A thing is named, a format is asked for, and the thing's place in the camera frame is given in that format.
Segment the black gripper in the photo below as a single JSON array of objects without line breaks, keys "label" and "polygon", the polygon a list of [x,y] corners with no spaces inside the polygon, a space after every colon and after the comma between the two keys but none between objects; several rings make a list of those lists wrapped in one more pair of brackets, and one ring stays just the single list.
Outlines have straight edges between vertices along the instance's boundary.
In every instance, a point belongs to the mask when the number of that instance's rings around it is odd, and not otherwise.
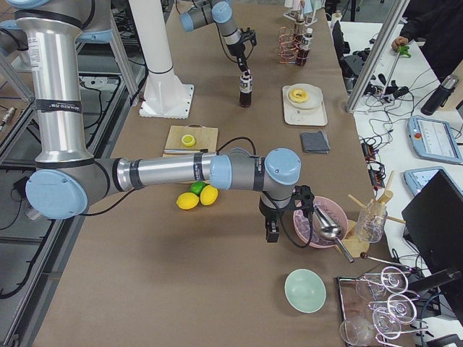
[{"label": "black gripper", "polygon": [[242,77],[251,75],[245,56],[245,36],[243,34],[231,34],[226,37],[226,45],[229,53],[237,59],[237,65],[242,72]]},{"label": "black gripper", "polygon": [[276,243],[279,240],[279,223],[281,213],[278,205],[267,191],[262,191],[259,201],[259,211],[266,219],[266,241]]}]

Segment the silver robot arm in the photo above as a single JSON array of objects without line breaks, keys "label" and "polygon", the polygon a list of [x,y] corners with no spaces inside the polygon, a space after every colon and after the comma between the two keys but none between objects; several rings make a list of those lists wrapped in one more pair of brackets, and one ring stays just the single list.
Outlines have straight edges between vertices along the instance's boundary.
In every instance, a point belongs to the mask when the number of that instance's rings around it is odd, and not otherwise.
[{"label": "silver robot arm", "polygon": [[230,1],[192,1],[192,3],[193,6],[179,16],[184,31],[191,32],[214,23],[242,74],[250,75],[245,43],[250,42],[252,47],[257,45],[255,31],[250,28],[246,30],[238,28]]},{"label": "silver robot arm", "polygon": [[260,192],[266,239],[278,239],[282,215],[301,204],[301,161],[294,151],[278,148],[264,157],[235,149],[154,159],[95,158],[85,141],[76,43],[113,39],[110,3],[13,1],[12,6],[27,37],[41,134],[36,171],[25,191],[40,214],[63,220],[85,214],[117,192],[208,181],[218,189]]}]

